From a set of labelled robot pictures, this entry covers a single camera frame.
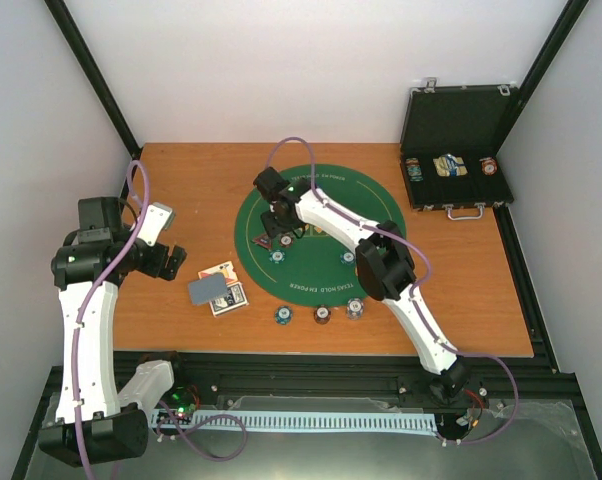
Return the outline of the green blue poker chip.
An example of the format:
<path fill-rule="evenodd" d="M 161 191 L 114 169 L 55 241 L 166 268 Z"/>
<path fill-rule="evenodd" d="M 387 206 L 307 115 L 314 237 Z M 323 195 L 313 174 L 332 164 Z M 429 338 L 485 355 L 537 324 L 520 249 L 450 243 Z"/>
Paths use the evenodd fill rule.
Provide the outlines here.
<path fill-rule="evenodd" d="M 286 253 L 283 250 L 275 249 L 269 253 L 269 260 L 274 264 L 281 264 L 286 259 Z"/>

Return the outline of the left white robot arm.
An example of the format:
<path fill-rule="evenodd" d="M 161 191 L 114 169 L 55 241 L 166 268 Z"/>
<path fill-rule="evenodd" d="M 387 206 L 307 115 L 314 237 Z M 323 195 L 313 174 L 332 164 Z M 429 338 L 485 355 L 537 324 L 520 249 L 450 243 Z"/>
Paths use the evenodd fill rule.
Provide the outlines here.
<path fill-rule="evenodd" d="M 146 356 L 123 387 L 116 385 L 114 314 L 123 281 L 133 272 L 172 281 L 187 257 L 183 248 L 158 241 L 174 218 L 170 207 L 145 204 L 127 225 L 127 205 L 117 197 L 80 200 L 79 226 L 51 261 L 64 325 L 63 376 L 39 446 L 84 470 L 141 456 L 155 406 L 178 402 L 189 390 L 174 352 Z"/>

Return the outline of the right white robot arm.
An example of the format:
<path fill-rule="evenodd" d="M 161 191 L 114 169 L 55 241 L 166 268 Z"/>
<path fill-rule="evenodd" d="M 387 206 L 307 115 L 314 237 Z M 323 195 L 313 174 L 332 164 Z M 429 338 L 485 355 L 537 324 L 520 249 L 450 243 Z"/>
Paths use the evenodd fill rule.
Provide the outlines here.
<path fill-rule="evenodd" d="M 270 237 L 315 226 L 354 255 L 361 287 L 393 313 L 422 368 L 432 375 L 431 395 L 441 404 L 452 403 L 469 381 L 470 369 L 430 312 L 397 224 L 374 222 L 345 208 L 318 188 L 312 176 L 292 183 L 268 167 L 253 185 L 268 203 L 261 221 Z"/>

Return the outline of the red brown chip stack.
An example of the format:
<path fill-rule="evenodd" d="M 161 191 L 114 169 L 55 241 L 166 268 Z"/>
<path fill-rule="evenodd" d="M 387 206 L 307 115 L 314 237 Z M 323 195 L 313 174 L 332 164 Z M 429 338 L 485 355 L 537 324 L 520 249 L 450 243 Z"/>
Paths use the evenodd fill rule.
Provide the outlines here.
<path fill-rule="evenodd" d="M 331 310 L 325 306 L 318 306 L 313 313 L 314 320 L 319 325 L 325 325 L 330 321 L 331 318 Z"/>

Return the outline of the triangular red dealer button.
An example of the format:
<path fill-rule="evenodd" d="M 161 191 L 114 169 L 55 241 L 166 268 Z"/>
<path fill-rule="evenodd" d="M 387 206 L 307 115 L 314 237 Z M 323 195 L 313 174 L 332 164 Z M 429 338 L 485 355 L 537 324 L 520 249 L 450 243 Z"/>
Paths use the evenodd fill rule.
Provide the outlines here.
<path fill-rule="evenodd" d="M 252 242 L 268 251 L 272 249 L 272 239 L 267 234 L 253 238 Z"/>

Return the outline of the green blue chip stack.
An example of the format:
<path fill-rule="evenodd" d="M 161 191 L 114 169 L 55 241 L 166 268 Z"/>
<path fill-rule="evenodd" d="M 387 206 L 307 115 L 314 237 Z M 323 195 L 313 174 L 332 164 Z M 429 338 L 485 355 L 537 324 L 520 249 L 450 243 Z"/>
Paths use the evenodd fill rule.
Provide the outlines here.
<path fill-rule="evenodd" d="M 289 306 L 280 306 L 274 314 L 275 322 L 279 325 L 287 325 L 293 318 L 293 311 Z"/>

